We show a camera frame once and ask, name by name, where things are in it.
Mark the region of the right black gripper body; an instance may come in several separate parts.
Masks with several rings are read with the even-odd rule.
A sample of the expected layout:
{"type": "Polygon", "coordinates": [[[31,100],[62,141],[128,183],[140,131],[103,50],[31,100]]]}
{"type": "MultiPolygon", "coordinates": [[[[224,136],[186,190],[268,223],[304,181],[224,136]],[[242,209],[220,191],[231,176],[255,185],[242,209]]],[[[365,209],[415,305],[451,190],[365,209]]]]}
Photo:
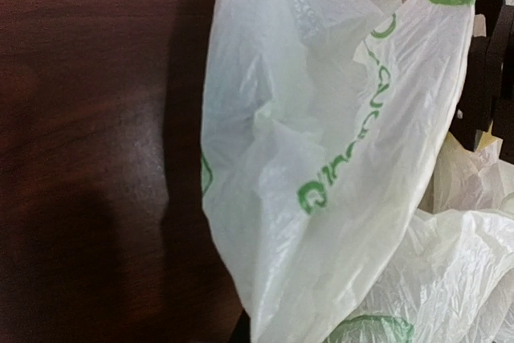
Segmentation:
{"type": "Polygon", "coordinates": [[[473,37],[463,92],[453,118],[453,136],[475,152],[486,132],[513,151],[513,6],[506,0],[475,0],[486,35],[473,37]]]}

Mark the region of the pale green plastic bag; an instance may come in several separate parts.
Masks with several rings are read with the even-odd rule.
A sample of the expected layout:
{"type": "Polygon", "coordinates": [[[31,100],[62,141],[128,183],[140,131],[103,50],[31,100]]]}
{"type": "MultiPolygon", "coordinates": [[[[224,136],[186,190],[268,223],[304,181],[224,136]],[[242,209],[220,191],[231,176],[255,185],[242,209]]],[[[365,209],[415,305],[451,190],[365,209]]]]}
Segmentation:
{"type": "Polygon", "coordinates": [[[484,35],[475,0],[215,0],[202,209],[241,340],[512,341],[513,151],[453,136],[484,35]]]}

